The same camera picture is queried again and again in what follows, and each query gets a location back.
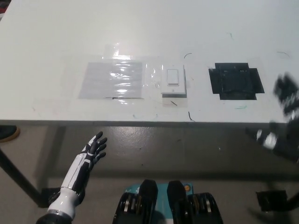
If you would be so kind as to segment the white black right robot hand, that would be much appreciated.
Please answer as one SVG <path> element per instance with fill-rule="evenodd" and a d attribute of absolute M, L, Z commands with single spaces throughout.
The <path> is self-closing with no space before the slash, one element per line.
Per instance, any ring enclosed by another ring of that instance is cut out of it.
<path fill-rule="evenodd" d="M 287 118 L 284 135 L 274 130 L 259 129 L 254 132 L 256 142 L 276 156 L 292 162 L 299 162 L 299 85 L 288 73 L 279 76 L 275 82 L 274 95 Z"/>

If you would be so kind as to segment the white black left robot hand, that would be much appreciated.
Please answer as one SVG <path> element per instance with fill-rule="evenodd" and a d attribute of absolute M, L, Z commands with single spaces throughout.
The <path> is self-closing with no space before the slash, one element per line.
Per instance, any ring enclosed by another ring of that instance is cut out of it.
<path fill-rule="evenodd" d="M 106 156 L 107 138 L 102 136 L 103 132 L 97 133 L 77 154 L 60 187 L 60 195 L 51 203 L 48 213 L 71 220 L 75 218 L 76 207 L 84 200 L 90 173 L 94 165 Z"/>

